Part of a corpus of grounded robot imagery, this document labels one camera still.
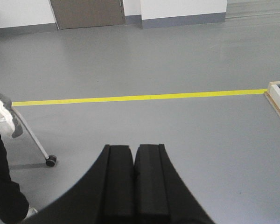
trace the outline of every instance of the metal rod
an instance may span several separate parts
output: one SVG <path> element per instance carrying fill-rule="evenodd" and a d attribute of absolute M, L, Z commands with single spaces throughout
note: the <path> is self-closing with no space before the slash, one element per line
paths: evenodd
<path fill-rule="evenodd" d="M 45 157 L 45 159 L 47 160 L 49 158 L 46 150 L 42 147 L 41 143 L 39 142 L 39 140 L 37 139 L 36 135 L 33 133 L 33 131 L 31 130 L 30 126 L 28 125 L 27 121 L 24 119 L 24 117 L 20 114 L 20 112 L 18 112 L 18 110 L 16 110 L 13 106 L 12 106 L 12 110 L 14 111 L 15 115 L 19 118 L 19 120 L 21 121 L 21 123 L 24 125 L 24 127 L 26 128 L 26 130 L 28 131 L 28 133 L 30 134 L 30 136 L 32 137 L 33 141 L 36 143 L 37 147 L 40 149 L 40 151 L 42 152 L 43 156 Z"/>

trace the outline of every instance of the gray door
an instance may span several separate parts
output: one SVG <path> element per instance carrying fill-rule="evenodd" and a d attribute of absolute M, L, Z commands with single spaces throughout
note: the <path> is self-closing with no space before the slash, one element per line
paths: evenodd
<path fill-rule="evenodd" d="M 51 0 L 51 3 L 60 29 L 125 22 L 122 0 Z"/>

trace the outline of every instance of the gray baseboard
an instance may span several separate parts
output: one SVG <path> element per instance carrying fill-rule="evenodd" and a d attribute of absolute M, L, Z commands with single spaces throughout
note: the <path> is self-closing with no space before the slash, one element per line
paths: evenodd
<path fill-rule="evenodd" d="M 142 23 L 142 16 L 141 15 L 128 15 L 126 18 L 126 24 L 140 24 Z"/>
<path fill-rule="evenodd" d="M 56 23 L 21 26 L 21 27 L 8 27 L 8 28 L 0 28 L 0 36 L 43 33 L 43 32 L 57 31 L 57 30 L 58 28 Z"/>
<path fill-rule="evenodd" d="M 212 14 L 188 15 L 188 16 L 142 20 L 142 28 L 147 29 L 147 28 L 174 27 L 174 26 L 184 26 L 184 25 L 192 25 L 192 24 L 225 22 L 225 16 L 226 13 L 212 13 Z"/>

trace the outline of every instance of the black pants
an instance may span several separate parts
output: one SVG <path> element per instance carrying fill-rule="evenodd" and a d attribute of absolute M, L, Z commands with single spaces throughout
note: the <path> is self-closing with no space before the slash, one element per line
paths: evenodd
<path fill-rule="evenodd" d="M 0 219 L 6 224 L 15 224 L 26 217 L 29 203 L 20 192 L 19 184 L 11 181 L 6 155 L 0 135 Z"/>

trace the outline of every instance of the yellow tape line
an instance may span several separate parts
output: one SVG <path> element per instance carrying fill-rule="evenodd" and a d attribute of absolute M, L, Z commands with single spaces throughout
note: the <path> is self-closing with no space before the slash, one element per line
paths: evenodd
<path fill-rule="evenodd" d="M 83 98 L 83 99 L 57 99 L 57 100 L 23 101 L 23 102 L 13 102 L 13 106 L 78 104 L 78 103 L 94 103 L 94 102 L 150 100 L 150 99 L 178 99 L 178 98 L 197 98 L 197 97 L 221 97 L 221 96 L 236 96 L 236 95 L 255 95 L 255 94 L 263 94 L 266 90 L 267 89 L 232 90 L 232 91 L 174 93 L 174 94 L 142 95 L 142 96 L 126 96 L 126 97 L 101 97 L 101 98 Z"/>

